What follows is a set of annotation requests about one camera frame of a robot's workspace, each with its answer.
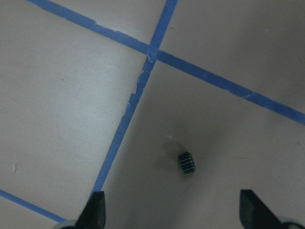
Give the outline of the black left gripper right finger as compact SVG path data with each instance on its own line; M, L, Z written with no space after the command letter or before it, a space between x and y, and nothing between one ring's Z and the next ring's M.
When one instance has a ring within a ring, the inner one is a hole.
M239 219L244 229L280 229L281 221L250 189L240 190Z

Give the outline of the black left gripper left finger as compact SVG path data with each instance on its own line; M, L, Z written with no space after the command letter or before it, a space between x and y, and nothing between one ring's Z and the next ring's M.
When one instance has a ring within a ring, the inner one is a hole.
M103 229L106 223L106 205L103 191L94 192L76 221L75 229Z

